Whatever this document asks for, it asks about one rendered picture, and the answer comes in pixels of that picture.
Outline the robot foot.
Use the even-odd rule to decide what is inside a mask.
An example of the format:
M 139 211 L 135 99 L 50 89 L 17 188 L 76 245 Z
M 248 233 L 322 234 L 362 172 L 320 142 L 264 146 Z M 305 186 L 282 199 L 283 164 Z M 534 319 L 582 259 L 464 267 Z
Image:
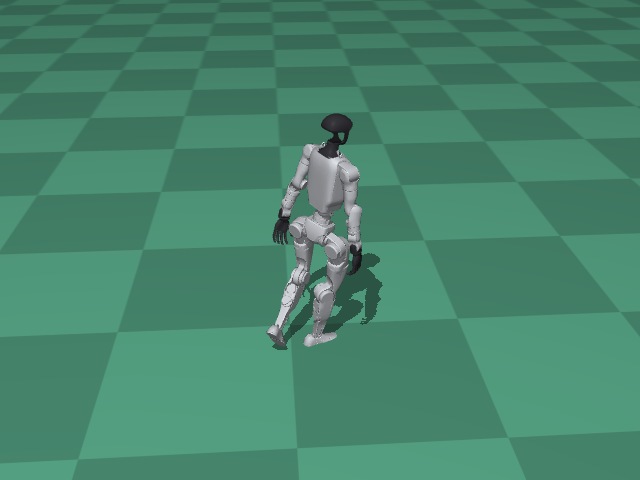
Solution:
M 320 332 L 321 333 L 321 332 Z M 337 337 L 337 334 L 334 332 L 322 332 L 322 336 L 315 338 L 314 337 L 315 334 L 308 334 L 306 335 L 303 344 L 307 347 L 319 344 L 319 343 L 325 343 L 328 342 L 330 340 L 333 340 Z M 320 335 L 320 334 L 319 334 Z
M 283 347 L 286 346 L 286 343 L 285 343 L 285 340 L 284 340 L 284 337 L 283 337 L 283 331 L 281 332 L 281 330 L 279 329 L 279 326 L 272 325 L 267 330 L 266 333 L 270 336 L 270 339 L 274 343 L 276 343 L 276 344 L 278 344 L 280 346 L 283 346 Z

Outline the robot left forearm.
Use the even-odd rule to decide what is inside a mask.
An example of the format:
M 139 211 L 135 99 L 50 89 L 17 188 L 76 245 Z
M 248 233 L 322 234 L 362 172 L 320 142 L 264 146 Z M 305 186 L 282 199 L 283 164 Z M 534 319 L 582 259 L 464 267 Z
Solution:
M 294 177 L 293 177 L 294 178 Z M 293 180 L 293 179 L 292 179 Z M 300 194 L 300 190 L 292 185 L 292 180 L 287 187 L 287 193 L 284 196 L 284 199 L 281 202 L 282 217 L 289 217 L 291 214 L 291 210 L 294 207 L 294 203 L 296 201 L 297 196 Z M 279 209 L 280 210 L 280 209 Z

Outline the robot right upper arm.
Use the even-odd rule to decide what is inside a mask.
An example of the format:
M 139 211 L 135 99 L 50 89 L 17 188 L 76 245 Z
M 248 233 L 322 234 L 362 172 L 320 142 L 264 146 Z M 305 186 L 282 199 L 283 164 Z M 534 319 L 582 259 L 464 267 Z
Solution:
M 356 166 L 349 162 L 343 162 L 339 164 L 339 177 L 343 182 L 344 211 L 349 217 L 353 207 L 360 207 L 355 203 L 358 194 L 357 189 L 360 173 Z

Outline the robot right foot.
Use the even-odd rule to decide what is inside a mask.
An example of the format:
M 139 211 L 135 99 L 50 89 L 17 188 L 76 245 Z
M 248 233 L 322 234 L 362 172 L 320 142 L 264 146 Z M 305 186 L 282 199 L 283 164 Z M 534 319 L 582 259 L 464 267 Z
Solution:
M 321 332 L 320 332 L 321 333 Z M 330 340 L 333 340 L 337 337 L 337 334 L 334 332 L 322 332 L 322 336 L 315 338 L 314 337 L 315 334 L 308 334 L 306 335 L 303 344 L 307 347 L 319 344 L 319 343 L 325 343 L 328 342 Z M 319 334 L 320 335 L 320 334 Z

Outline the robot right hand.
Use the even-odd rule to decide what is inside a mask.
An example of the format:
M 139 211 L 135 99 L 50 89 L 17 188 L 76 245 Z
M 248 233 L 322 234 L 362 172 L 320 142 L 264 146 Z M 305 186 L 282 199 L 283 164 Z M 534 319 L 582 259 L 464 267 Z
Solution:
M 361 266 L 361 261 L 362 261 L 362 248 L 360 248 L 357 251 L 357 248 L 355 245 L 351 244 L 350 245 L 350 253 L 353 254 L 353 260 L 352 260 L 352 265 L 353 268 L 351 270 L 351 272 L 347 273 L 347 275 L 353 275 L 354 273 L 356 273 L 358 271 L 358 269 Z

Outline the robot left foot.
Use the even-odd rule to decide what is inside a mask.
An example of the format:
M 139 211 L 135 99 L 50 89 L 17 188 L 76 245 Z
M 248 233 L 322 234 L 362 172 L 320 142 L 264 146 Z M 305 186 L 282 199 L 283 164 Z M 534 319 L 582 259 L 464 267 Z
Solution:
M 284 337 L 283 337 L 283 331 L 281 332 L 281 330 L 279 329 L 279 326 L 272 325 L 267 330 L 266 333 L 270 336 L 270 339 L 274 343 L 276 343 L 276 344 L 278 344 L 280 346 L 283 346 L 283 347 L 286 346 L 286 343 L 285 343 L 285 340 L 284 340 Z

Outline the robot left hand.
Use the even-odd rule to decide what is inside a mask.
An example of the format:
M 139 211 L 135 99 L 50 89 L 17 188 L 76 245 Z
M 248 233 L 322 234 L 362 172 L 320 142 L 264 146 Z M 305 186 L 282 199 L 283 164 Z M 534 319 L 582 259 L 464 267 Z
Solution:
M 275 229 L 274 229 L 274 232 L 273 232 L 273 241 L 276 242 L 276 240 L 277 240 L 277 243 L 280 244 L 280 242 L 279 242 L 279 234 L 280 234 L 281 244 L 284 245 L 284 243 L 283 243 L 283 232 L 284 232 L 285 243 L 288 244 L 288 242 L 287 242 L 287 230 L 289 229 L 289 221 L 288 220 L 290 219 L 290 216 L 289 217 L 282 217 L 282 212 L 283 212 L 283 210 L 282 210 L 282 208 L 280 208 L 279 215 L 278 215 L 279 220 L 276 222 Z M 277 232 L 277 235 L 276 235 L 276 232 Z M 290 235 L 291 235 L 291 233 L 290 233 Z M 276 236 L 276 240 L 275 240 L 275 236 Z

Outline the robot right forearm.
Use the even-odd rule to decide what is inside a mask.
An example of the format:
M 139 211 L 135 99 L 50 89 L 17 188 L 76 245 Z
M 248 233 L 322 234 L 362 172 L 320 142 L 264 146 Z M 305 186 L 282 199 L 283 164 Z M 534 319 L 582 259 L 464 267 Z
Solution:
M 347 232 L 348 232 L 348 241 L 349 241 L 349 249 L 350 245 L 353 244 L 356 246 L 357 251 L 362 247 L 362 242 L 360 240 L 360 219 L 361 219 L 362 210 L 360 207 L 353 207 L 350 211 L 349 218 L 346 220 Z

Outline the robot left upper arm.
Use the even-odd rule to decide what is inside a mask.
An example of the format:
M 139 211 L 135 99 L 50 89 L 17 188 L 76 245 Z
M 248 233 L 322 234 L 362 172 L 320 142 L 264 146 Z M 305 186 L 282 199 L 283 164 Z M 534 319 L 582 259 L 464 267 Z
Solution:
M 302 150 L 302 157 L 297 166 L 296 174 L 292 180 L 292 185 L 299 190 L 304 190 L 307 187 L 307 179 L 305 178 L 308 174 L 309 168 L 309 158 L 311 151 L 318 144 L 306 144 Z

